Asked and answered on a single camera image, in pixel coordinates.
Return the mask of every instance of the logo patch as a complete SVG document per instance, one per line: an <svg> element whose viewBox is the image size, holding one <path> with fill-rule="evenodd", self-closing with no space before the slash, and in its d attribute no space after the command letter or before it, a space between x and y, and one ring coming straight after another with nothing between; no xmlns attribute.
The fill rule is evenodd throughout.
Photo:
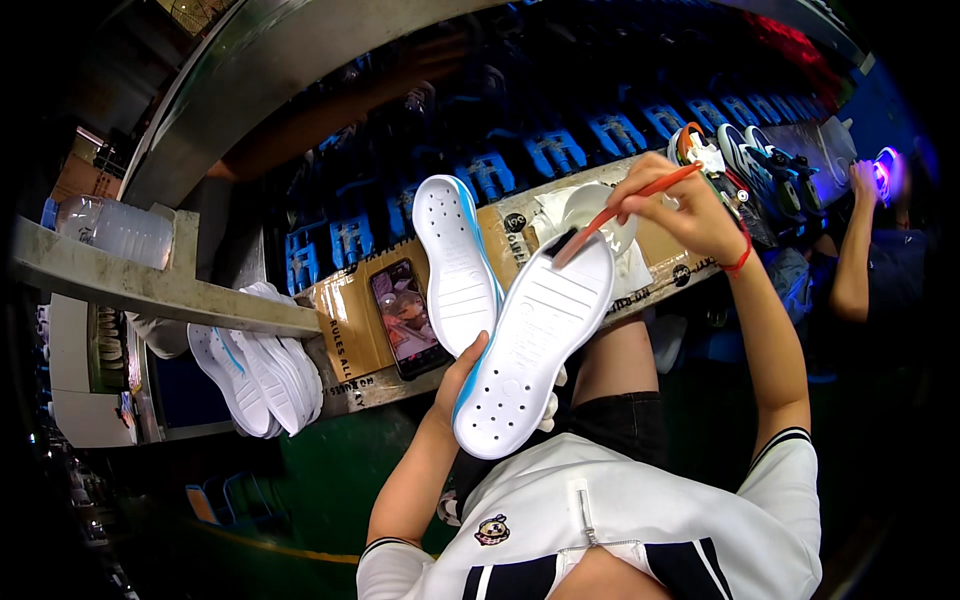
<svg viewBox="0 0 960 600"><path fill-rule="evenodd" d="M488 518L480 523L480 531L473 536L477 538L480 545L496 546L510 536L510 530L507 529L507 518L504 515Z"/></svg>

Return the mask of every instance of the floor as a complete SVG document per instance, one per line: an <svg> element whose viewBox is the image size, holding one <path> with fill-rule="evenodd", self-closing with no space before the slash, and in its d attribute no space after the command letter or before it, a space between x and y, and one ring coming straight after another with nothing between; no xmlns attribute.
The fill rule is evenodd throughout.
<svg viewBox="0 0 960 600"><path fill-rule="evenodd" d="M895 449L868 441L909 414L917 377L916 371L900 370L810 386L823 557L839 548L861 518L883 516L894 501L885 473L876 466L896 468ZM688 360L661 379L661 391L670 469L735 491L746 473L756 427L745 366ZM224 434L111 456L134 531L121 544L122 562L140 596L354 597L355 564L370 509L427 402L414 399L318 422L293 439ZM285 513L231 529L199 523L183 485L244 469L257 475L268 504ZM252 489L244 487L237 495L243 508ZM454 533L435 519L424 549L440 553Z"/></svg>

